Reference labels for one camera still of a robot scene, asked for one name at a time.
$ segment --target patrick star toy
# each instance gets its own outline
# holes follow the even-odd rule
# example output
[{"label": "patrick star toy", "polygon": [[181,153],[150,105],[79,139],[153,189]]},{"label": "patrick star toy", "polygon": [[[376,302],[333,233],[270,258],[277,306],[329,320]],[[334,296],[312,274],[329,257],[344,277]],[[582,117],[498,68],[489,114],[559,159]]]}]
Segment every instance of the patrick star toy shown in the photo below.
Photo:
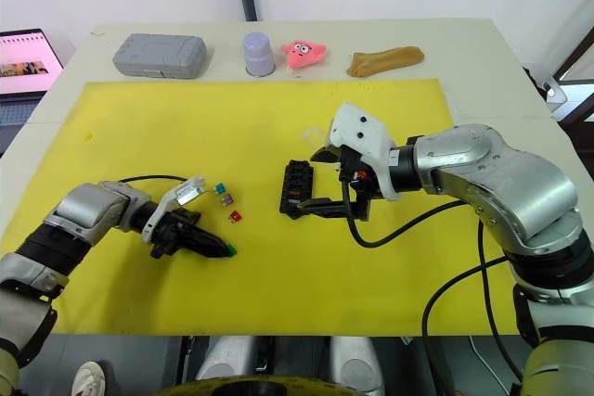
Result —
[{"label": "patrick star toy", "polygon": [[287,65],[292,69],[316,64],[326,56],[325,45],[306,41],[293,41],[289,45],[283,45],[282,51],[287,53]]}]

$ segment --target yellow mat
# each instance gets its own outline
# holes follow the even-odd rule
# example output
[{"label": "yellow mat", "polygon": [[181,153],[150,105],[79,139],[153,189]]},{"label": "yellow mat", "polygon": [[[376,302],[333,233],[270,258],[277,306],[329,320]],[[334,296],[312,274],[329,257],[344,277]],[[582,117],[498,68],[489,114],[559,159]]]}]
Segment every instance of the yellow mat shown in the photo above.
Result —
[{"label": "yellow mat", "polygon": [[[477,219],[456,208],[379,249],[364,249],[343,220],[278,213],[284,167],[307,160],[336,109],[351,101],[379,117],[397,143],[452,125],[436,80],[345,83],[88,84],[47,152],[6,230],[14,250],[72,188],[84,182],[168,173],[222,182],[236,201],[213,193],[191,209],[200,226],[230,242],[231,260],[181,250],[153,260],[138,234],[115,229],[72,273],[54,304],[58,332],[118,334],[418,335],[425,303],[447,279],[478,263]],[[315,197],[340,199],[338,174],[315,166]],[[170,180],[135,184],[159,200]],[[376,200],[376,239],[452,198],[410,192]],[[243,220],[231,224],[237,210]],[[500,255],[490,236],[488,258]],[[515,332],[512,280],[491,269],[501,332]],[[448,291],[434,309],[436,334],[485,334],[479,276]]]}]

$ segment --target red fuse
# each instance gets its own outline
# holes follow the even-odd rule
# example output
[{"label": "red fuse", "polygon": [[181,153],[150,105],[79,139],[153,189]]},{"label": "red fuse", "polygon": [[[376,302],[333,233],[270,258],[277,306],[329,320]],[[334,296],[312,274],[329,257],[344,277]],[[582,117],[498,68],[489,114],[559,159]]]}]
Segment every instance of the red fuse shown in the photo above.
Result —
[{"label": "red fuse", "polygon": [[241,220],[243,217],[241,215],[239,215],[239,212],[237,211],[232,211],[231,215],[229,215],[229,221],[231,223],[237,223],[239,220]]}]

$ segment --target blue fuse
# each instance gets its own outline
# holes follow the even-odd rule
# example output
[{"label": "blue fuse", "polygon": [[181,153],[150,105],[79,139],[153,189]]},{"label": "blue fuse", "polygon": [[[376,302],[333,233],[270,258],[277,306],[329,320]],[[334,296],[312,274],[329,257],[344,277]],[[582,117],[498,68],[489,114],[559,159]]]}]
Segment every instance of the blue fuse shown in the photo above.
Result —
[{"label": "blue fuse", "polygon": [[231,197],[231,194],[225,194],[221,197],[221,203],[223,203],[223,206],[228,206],[229,204],[233,203],[233,198]]},{"label": "blue fuse", "polygon": [[219,183],[218,185],[216,185],[214,187],[214,193],[216,195],[220,195],[220,194],[224,194],[226,192],[225,187],[223,186],[223,183]]}]

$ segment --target laptop screen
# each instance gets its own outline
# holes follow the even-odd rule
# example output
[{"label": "laptop screen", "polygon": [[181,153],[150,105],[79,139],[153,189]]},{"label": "laptop screen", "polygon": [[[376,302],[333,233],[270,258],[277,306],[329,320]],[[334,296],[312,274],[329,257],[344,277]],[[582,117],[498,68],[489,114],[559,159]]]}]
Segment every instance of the laptop screen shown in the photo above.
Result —
[{"label": "laptop screen", "polygon": [[0,32],[0,97],[46,92],[61,71],[41,30]]}]

